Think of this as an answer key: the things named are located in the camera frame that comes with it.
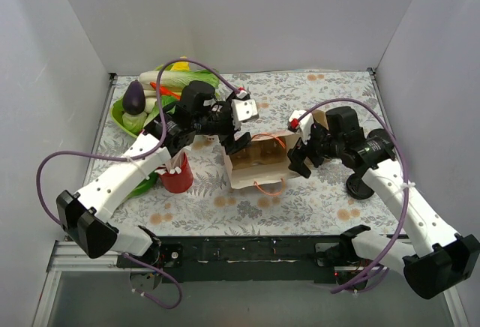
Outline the kraft paper takeout bag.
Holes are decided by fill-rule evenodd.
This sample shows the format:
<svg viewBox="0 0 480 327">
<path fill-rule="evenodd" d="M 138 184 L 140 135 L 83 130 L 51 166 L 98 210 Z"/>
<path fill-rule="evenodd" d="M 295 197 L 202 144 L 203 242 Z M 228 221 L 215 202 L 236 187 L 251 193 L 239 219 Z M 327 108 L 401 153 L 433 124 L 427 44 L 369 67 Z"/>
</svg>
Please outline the kraft paper takeout bag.
<svg viewBox="0 0 480 327">
<path fill-rule="evenodd" d="M 327 127 L 325 113 L 318 110 L 312 113 L 315 122 L 320 123 L 323 127 Z M 301 135 L 290 130 L 271 133 L 258 133 L 252 136 L 253 141 L 260 140 L 276 140 L 281 146 L 285 148 L 286 159 L 281 163 L 274 163 L 269 165 L 255 165 L 246 169 L 233 169 L 230 160 L 231 155 L 223 153 L 224 164 L 226 172 L 229 177 L 231 188 L 242 189 L 255 187 L 263 193 L 266 192 L 262 188 L 263 185 L 281 183 L 282 185 L 288 179 L 299 177 L 299 174 L 289 170 L 290 159 L 287 157 L 287 152 L 296 144 L 301 143 Z"/>
</svg>

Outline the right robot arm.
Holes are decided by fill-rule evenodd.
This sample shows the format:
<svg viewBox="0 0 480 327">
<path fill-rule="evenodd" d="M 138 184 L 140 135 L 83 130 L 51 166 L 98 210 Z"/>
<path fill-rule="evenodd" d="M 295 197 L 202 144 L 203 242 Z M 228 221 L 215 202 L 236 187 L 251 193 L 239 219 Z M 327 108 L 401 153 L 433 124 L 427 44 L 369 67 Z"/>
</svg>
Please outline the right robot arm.
<svg viewBox="0 0 480 327">
<path fill-rule="evenodd" d="M 353 266 L 370 261 L 343 289 L 352 292 L 372 277 L 376 266 L 403 275 L 423 299 L 468 279 L 479 258 L 479 240 L 461 235 L 417 191 L 386 128 L 365 133 L 350 106 L 330 109 L 325 120 L 322 124 L 304 110 L 291 114 L 288 128 L 299 138 L 287 153 L 289 169 L 309 178 L 306 160 L 320 167 L 325 160 L 337 158 L 353 171 L 346 181 L 348 194 L 357 200 L 377 195 L 398 222 L 392 237 L 377 234 L 369 226 L 354 226 L 340 235 L 336 246 L 320 254 L 324 263 Z"/>
</svg>

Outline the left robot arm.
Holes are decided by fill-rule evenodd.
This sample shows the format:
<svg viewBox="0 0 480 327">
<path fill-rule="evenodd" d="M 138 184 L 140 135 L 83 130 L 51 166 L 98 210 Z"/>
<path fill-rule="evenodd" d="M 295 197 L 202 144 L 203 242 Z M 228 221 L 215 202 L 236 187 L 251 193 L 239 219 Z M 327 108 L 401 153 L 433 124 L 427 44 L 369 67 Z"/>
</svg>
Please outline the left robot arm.
<svg viewBox="0 0 480 327">
<path fill-rule="evenodd" d="M 113 226 L 110 218 L 128 194 L 158 167 L 189 146 L 195 136 L 216 136 L 224 151 L 234 154 L 247 147 L 251 135 L 236 137 L 244 122 L 256 119 L 257 105 L 245 91 L 218 100 L 206 82 L 187 85 L 171 113 L 150 121 L 115 163 L 75 193 L 63 191 L 56 199 L 63 230 L 92 259 L 109 251 L 126 253 L 141 266 L 153 266 L 161 256 L 161 240 L 144 226 Z"/>
</svg>

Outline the single brown pulp carrier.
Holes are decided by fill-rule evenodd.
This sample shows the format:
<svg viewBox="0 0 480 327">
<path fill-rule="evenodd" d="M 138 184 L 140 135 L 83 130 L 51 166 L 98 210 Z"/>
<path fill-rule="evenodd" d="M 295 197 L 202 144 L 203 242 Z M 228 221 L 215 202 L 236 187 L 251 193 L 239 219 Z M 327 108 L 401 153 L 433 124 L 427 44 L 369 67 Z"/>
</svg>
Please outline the single brown pulp carrier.
<svg viewBox="0 0 480 327">
<path fill-rule="evenodd" d="M 253 141 L 247 148 L 230 156 L 234 170 L 246 169 L 258 164 L 277 164 L 286 158 L 285 148 L 273 139 Z"/>
</svg>

